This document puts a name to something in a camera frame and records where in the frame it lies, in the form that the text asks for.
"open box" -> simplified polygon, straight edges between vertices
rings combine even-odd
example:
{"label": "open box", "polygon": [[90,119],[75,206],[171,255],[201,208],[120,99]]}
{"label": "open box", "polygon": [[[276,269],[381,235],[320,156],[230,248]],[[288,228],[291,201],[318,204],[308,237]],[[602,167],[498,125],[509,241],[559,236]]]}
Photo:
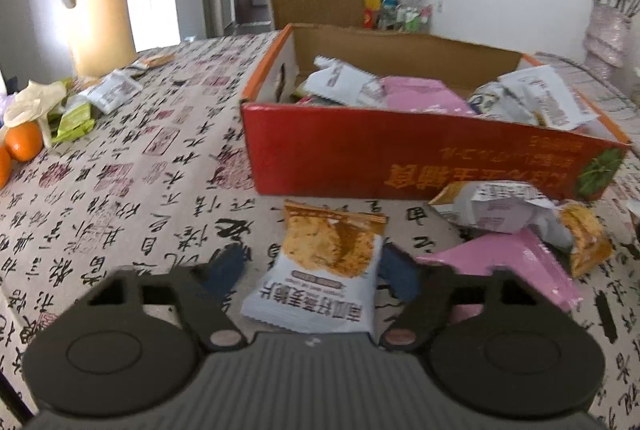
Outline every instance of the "open box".
{"label": "open box", "polygon": [[453,181],[526,181],[554,199],[596,199],[629,149],[601,111],[601,136],[372,108],[294,105],[314,58],[379,76],[442,80],[467,97],[538,63],[527,55],[430,35],[288,25],[242,93],[242,122],[261,194],[430,199]]}

